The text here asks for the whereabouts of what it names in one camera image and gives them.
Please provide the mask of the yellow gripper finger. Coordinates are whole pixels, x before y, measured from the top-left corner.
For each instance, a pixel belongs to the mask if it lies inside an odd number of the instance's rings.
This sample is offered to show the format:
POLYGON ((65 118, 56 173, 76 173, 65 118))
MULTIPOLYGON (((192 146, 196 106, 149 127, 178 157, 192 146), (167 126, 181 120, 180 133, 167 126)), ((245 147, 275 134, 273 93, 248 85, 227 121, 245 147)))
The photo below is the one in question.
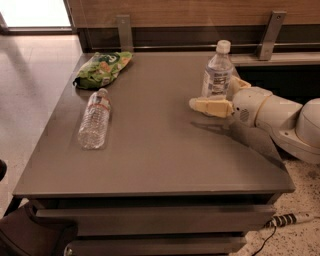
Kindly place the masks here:
POLYGON ((189 100, 189 106, 194 111, 219 118, 226 118, 233 113, 233 105, 226 99, 192 98, 189 100))
POLYGON ((241 78, 232 75, 230 80, 230 85, 227 90, 227 99, 232 100, 236 93, 242 89, 250 88, 251 84, 247 81, 242 80, 241 78))

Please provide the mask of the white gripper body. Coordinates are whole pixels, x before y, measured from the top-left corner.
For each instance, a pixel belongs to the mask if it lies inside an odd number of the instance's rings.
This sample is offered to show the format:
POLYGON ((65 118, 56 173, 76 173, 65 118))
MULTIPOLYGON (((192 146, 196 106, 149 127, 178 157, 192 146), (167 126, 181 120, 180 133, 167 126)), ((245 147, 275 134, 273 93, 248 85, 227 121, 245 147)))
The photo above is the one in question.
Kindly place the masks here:
POLYGON ((234 119, 247 127, 254 127, 259 109, 272 95, 271 91, 260 87, 239 90, 233 97, 234 119))

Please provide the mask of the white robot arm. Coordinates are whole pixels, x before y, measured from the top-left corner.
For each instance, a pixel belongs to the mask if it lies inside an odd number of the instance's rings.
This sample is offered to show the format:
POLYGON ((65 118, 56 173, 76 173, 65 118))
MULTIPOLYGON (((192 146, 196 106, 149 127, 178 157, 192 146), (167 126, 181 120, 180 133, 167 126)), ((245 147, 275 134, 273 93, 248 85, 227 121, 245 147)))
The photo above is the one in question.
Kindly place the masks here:
POLYGON ((320 163, 320 99, 300 104, 233 76, 226 96, 198 97, 189 106, 269 134, 284 151, 311 164, 320 163))

